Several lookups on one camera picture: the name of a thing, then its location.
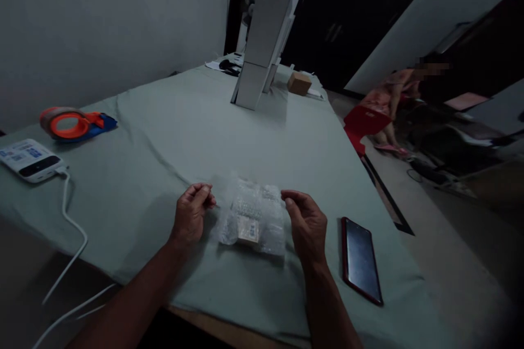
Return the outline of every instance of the plastic bag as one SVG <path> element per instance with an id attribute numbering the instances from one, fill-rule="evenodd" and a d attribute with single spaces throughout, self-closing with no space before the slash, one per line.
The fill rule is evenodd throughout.
<path id="1" fill-rule="evenodd" d="M 222 244 L 250 244 L 257 252 L 283 256 L 284 202 L 274 185 L 260 185 L 239 177 L 229 181 L 215 237 Z"/>

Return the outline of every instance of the cardboard box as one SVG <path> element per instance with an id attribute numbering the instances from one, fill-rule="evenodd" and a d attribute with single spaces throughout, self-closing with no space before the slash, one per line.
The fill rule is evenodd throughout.
<path id="1" fill-rule="evenodd" d="M 288 81 L 288 90 L 290 93 L 306 95 L 310 87 L 311 80 L 309 76 L 300 73 L 291 74 L 291 78 L 289 78 Z"/>
<path id="2" fill-rule="evenodd" d="M 259 241 L 258 222 L 253 218 L 239 217 L 239 237 L 237 242 L 245 245 L 257 245 Z"/>

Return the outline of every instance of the person's right hand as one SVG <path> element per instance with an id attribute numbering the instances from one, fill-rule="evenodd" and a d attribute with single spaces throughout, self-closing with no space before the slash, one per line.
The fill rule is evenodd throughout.
<path id="1" fill-rule="evenodd" d="M 291 235 L 302 265 L 325 264 L 328 219 L 307 194 L 282 190 L 282 200 L 291 217 Z"/>

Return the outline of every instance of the green tablecloth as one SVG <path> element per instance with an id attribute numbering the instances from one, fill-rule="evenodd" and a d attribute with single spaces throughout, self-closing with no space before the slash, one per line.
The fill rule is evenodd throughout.
<path id="1" fill-rule="evenodd" d="M 232 105 L 236 78 L 199 67 L 84 108 L 118 120 L 118 128 L 77 145 L 58 146 L 38 125 L 0 139 L 31 137 L 70 165 L 69 215 L 88 233 L 81 255 L 125 284 L 166 241 L 188 183 L 210 181 L 220 204 L 232 171 L 250 180 L 309 193 L 327 215 L 326 254 L 349 315 L 367 347 L 449 348 L 452 341 L 424 278 L 400 241 L 380 197 L 327 101 L 288 94 L 291 71 L 256 111 Z M 313 87 L 325 91 L 313 79 Z M 63 181 L 30 185 L 0 170 L 0 214 L 74 253 L 81 236 L 60 214 Z M 384 307 L 341 278 L 338 218 L 371 230 Z M 286 224 L 287 253 L 271 260 L 204 238 L 171 302 L 289 342 L 309 337 L 303 276 Z"/>

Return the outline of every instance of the small package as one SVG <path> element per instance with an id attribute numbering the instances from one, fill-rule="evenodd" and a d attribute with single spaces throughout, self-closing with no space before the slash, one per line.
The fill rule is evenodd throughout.
<path id="1" fill-rule="evenodd" d="M 238 243 L 245 245 L 258 245 L 258 221 L 253 218 L 239 217 Z"/>
<path id="2" fill-rule="evenodd" d="M 306 95 L 310 87 L 311 80 L 309 76 L 297 72 L 291 74 L 291 78 L 289 78 L 288 81 L 288 90 L 290 93 Z"/>
<path id="3" fill-rule="evenodd" d="M 284 202 L 278 187 L 233 176 L 214 228 L 214 237 L 222 244 L 239 243 L 257 252 L 283 256 Z"/>

